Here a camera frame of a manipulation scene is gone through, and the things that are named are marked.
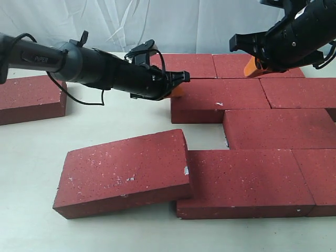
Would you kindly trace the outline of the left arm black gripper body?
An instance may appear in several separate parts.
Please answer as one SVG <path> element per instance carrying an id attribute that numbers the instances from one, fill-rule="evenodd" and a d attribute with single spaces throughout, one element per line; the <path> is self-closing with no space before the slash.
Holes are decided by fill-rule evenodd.
<path id="1" fill-rule="evenodd" d="M 168 75 L 126 62 L 115 60 L 115 89 L 148 100 L 161 100 L 175 88 Z"/>

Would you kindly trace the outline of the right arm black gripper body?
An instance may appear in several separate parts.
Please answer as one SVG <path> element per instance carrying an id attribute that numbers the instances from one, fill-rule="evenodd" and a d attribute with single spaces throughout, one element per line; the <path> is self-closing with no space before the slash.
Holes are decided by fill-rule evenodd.
<path id="1" fill-rule="evenodd" d="M 307 65 L 305 59 L 335 39 L 335 1 L 292 1 L 293 9 L 262 41 L 262 60 L 274 72 Z"/>

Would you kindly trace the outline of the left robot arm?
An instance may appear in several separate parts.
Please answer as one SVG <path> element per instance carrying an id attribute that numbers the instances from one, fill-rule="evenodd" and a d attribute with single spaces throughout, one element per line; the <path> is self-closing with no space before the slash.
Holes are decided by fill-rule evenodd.
<path id="1" fill-rule="evenodd" d="M 134 47 L 123 59 L 84 47 L 87 39 L 84 31 L 79 41 L 47 47 L 28 33 L 1 34 L 1 83 L 6 82 L 10 68 L 39 70 L 56 85 L 68 81 L 101 91 L 124 91 L 132 99 L 160 101 L 182 96 L 180 84 L 190 81 L 187 71 L 167 71 L 165 62 L 161 68 L 150 64 L 151 56 L 160 54 L 153 39 Z"/>

